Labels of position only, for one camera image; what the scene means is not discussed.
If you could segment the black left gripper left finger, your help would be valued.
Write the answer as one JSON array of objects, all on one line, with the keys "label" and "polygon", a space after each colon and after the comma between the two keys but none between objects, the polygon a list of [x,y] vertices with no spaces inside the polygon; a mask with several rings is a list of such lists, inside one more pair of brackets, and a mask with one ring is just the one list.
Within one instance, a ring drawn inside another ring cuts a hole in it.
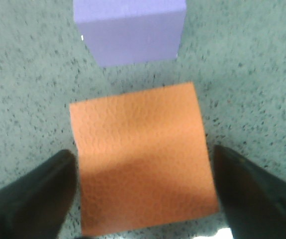
[{"label": "black left gripper left finger", "polygon": [[67,149],[0,189],[0,239],[56,239],[77,187]]}]

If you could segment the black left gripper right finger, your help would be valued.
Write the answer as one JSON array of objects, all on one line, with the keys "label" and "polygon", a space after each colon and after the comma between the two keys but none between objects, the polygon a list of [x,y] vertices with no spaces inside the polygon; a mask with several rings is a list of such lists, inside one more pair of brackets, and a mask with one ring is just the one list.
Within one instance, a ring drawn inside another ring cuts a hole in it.
[{"label": "black left gripper right finger", "polygon": [[221,145],[213,172],[235,239],[286,239],[286,181]]}]

